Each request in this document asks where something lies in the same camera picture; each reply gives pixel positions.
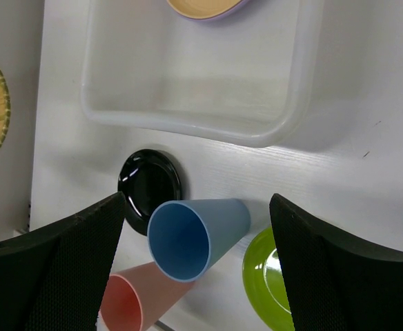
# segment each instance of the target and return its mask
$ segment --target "gray wall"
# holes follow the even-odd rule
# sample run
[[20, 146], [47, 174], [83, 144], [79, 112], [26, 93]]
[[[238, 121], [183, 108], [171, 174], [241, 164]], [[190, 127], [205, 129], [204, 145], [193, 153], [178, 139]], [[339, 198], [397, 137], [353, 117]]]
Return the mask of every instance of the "gray wall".
[[0, 0], [0, 68], [12, 115], [0, 149], [0, 240], [28, 222], [43, 0]]

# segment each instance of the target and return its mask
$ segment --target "white table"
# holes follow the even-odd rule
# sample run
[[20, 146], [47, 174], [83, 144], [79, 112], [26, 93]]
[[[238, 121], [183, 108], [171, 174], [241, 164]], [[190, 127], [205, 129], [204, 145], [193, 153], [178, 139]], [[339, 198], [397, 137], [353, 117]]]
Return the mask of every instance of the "white table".
[[[32, 229], [115, 192], [141, 148], [180, 162], [188, 198], [246, 200], [253, 233], [163, 317], [177, 331], [268, 329], [246, 299], [241, 264], [246, 240], [269, 224], [274, 192], [403, 250], [403, 1], [327, 0], [311, 109], [285, 142], [264, 149], [89, 122], [79, 107], [87, 16], [88, 0], [46, 0]], [[146, 239], [124, 226], [114, 270], [148, 261]]]

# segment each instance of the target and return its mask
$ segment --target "white plastic bin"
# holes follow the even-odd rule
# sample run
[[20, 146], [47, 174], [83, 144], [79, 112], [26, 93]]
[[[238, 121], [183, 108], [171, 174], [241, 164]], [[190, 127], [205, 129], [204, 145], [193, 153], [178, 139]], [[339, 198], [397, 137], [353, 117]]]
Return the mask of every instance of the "white plastic bin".
[[221, 21], [165, 0], [92, 0], [81, 104], [100, 123], [264, 147], [308, 108], [324, 0], [252, 0]]

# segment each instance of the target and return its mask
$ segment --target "purple rim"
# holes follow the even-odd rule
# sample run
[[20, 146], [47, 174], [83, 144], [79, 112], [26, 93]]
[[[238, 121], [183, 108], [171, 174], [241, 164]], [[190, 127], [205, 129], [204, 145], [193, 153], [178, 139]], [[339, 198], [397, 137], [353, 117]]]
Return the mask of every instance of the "purple rim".
[[217, 16], [209, 17], [207, 19], [193, 19], [192, 17], [187, 17], [185, 15], [180, 14], [179, 12], [176, 12], [176, 13], [179, 14], [180, 16], [184, 17], [185, 19], [190, 19], [191, 21], [203, 21], [203, 22], [216, 21], [216, 20], [219, 20], [219, 19], [223, 19], [226, 16], [229, 16], [230, 14], [236, 12], [241, 7], [246, 5], [249, 1], [250, 0], [241, 0], [239, 3], [237, 3], [235, 6], [229, 8], [227, 11], [225, 11], [225, 12], [223, 12], [221, 14], [218, 14]]

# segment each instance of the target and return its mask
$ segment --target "black plate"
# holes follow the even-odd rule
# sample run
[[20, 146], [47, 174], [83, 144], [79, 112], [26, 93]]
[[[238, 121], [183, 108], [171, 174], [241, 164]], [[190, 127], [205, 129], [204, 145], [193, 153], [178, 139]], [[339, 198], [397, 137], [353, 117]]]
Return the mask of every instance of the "black plate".
[[118, 191], [126, 198], [125, 218], [146, 236], [151, 215], [162, 203], [181, 200], [181, 181], [171, 161], [156, 150], [140, 150], [126, 160]]

